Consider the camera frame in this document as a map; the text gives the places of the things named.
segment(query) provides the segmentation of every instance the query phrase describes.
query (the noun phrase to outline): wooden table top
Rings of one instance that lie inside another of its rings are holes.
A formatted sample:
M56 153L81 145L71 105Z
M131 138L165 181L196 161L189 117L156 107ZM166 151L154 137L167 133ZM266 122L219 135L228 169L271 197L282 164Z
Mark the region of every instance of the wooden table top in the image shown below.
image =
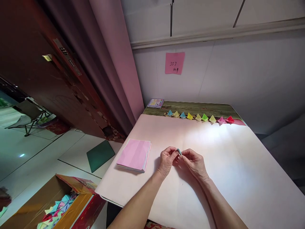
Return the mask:
M156 115L163 116L165 112L169 112L171 110L173 113L178 111L179 114L184 112L187 116L190 113L193 117L196 117L197 114L202 116L204 113L206 116L221 117L224 119L232 116L233 119L242 118L237 114L237 112L227 104L218 104L218 103L193 103L193 102L172 102L172 101L164 101L162 108L148 108L146 107L143 114L145 115Z

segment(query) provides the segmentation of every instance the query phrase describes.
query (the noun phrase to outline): finger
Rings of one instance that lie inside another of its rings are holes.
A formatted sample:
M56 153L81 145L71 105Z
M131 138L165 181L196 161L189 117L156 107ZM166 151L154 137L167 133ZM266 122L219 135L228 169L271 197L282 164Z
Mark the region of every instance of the finger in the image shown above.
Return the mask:
M176 151L176 150L177 150L176 147L169 146L164 151L170 153L170 152L173 152L173 151Z
M197 158L199 156L198 153L196 153L194 150L192 149L186 149L184 151L181 152L182 155L190 158L190 159L194 159L194 158Z
M171 154L171 159L172 160L175 160L175 158L178 156L178 154L179 154L179 151L178 150L175 150L172 154Z
M184 155L179 155L179 158L182 159L182 160L184 161L184 163L185 163L188 167L191 166L192 163L191 163L190 160L187 159Z

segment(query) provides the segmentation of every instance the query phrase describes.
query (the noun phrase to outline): pink curtain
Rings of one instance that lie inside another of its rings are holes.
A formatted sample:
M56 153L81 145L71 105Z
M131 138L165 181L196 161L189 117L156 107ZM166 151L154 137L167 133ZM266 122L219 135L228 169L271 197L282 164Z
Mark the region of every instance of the pink curtain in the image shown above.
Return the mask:
M45 0L101 99L129 134L144 104L120 0Z

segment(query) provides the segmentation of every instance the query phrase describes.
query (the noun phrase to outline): door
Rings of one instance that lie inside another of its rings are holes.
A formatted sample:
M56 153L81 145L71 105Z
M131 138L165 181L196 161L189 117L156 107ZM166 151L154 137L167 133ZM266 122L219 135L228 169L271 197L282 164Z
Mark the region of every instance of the door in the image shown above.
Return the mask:
M86 134L115 141L124 138L89 78L34 0L1 1L0 20L3 78Z

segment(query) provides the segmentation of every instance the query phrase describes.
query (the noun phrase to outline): pink paper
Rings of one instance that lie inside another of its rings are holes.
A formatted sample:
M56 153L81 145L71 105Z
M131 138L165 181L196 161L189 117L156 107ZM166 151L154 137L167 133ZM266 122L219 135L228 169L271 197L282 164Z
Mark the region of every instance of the pink paper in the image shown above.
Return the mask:
M149 141L129 139L117 161L117 164L142 170L146 159L146 153L149 148Z
M185 52L166 53L165 74L181 75Z
M62 201L59 203L58 207L63 207L63 206L65 206L65 203Z

